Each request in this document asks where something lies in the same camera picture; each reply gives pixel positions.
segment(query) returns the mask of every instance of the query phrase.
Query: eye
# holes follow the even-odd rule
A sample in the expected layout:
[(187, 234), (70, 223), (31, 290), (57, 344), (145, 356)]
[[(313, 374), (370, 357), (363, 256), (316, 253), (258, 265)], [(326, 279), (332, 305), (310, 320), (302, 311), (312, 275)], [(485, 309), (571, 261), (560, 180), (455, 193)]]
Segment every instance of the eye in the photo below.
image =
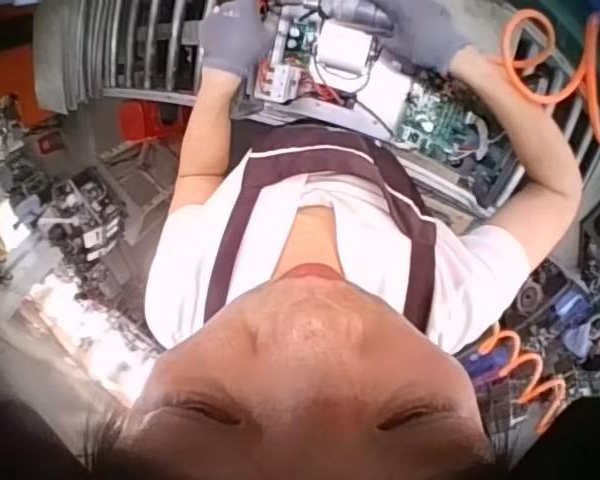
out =
[(394, 415), (393, 417), (390, 417), (388, 420), (378, 425), (377, 428), (378, 430), (383, 430), (386, 432), (398, 427), (402, 427), (407, 423), (420, 420), (421, 418), (426, 417), (428, 415), (432, 415), (433, 413), (435, 412), (426, 408), (411, 409), (406, 412), (401, 412), (398, 415)]
[(193, 411), (223, 425), (235, 426), (241, 423), (239, 418), (236, 418), (229, 412), (206, 404), (192, 404), (181, 406), (180, 408)]
[(224, 408), (201, 401), (195, 397), (183, 396), (181, 394), (169, 395), (163, 398), (159, 408), (165, 407), (193, 412), (196, 415), (201, 415), (222, 425), (236, 426), (242, 423), (237, 416), (229, 413)]

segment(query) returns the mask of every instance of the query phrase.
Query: green circuit board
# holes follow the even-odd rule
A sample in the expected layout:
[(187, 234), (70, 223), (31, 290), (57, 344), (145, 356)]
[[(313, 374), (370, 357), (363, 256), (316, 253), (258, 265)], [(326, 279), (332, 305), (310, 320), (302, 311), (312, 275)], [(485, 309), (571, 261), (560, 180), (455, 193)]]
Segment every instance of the green circuit board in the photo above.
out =
[(309, 66), (311, 49), (318, 38), (318, 24), (314, 21), (293, 20), (287, 32), (284, 53), (284, 63)]
[(405, 99), (396, 141), (423, 155), (445, 161), (470, 141), (467, 124), (473, 103), (461, 83), (420, 71)]

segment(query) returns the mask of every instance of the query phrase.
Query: nose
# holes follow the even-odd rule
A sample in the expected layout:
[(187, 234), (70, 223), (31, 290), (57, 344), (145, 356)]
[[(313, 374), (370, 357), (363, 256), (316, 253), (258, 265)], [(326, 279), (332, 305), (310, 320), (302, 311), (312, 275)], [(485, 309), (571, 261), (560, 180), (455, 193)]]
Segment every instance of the nose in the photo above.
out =
[(256, 355), (269, 400), (287, 411), (342, 405), (356, 396), (363, 324), (355, 314), (303, 298), (258, 326)]
[(363, 323), (355, 312), (314, 296), (290, 302), (256, 328), (259, 354), (304, 361), (324, 361), (334, 350), (354, 352), (363, 338)]

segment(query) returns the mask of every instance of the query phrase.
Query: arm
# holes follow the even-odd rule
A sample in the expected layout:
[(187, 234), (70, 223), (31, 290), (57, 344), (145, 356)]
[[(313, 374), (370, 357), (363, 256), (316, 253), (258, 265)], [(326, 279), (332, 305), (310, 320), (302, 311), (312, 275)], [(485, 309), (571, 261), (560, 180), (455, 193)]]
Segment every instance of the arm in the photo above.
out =
[(582, 180), (569, 144), (553, 119), (525, 99), (474, 47), (458, 52), (451, 73), (471, 86), (507, 131), (530, 183), (490, 220), (524, 247), (532, 269), (573, 222)]
[(371, 0), (395, 18), (387, 50), (467, 83), (505, 128), (531, 183), (491, 219), (523, 246), (531, 268), (551, 252), (573, 221), (582, 182), (577, 162), (553, 120), (526, 100), (453, 25), (434, 0)]
[(229, 163), (231, 99), (273, 45), (275, 30), (267, 27), (255, 0), (225, 2), (202, 22), (202, 85), (182, 141), (169, 213), (203, 205), (222, 183)]
[(203, 205), (224, 179), (229, 164), (231, 99), (240, 78), (204, 68), (196, 105), (182, 140), (180, 167), (169, 213)]

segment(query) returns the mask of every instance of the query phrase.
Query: electronic component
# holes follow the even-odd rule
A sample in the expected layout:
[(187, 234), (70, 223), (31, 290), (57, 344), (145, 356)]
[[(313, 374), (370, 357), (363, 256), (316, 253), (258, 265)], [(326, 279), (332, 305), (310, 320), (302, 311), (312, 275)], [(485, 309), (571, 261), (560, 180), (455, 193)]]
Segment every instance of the electronic component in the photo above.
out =
[(273, 69), (269, 99), (273, 102), (284, 103), (296, 98), (302, 69), (291, 65), (276, 65)]
[(468, 93), (459, 82), (421, 71), (405, 99), (396, 142), (426, 156), (448, 161), (469, 140)]
[(318, 25), (313, 21), (293, 20), (285, 40), (282, 61), (292, 65), (309, 66), (311, 49), (318, 38)]
[(326, 68), (361, 76), (367, 69), (372, 45), (373, 37), (368, 33), (327, 20), (320, 31), (316, 62)]

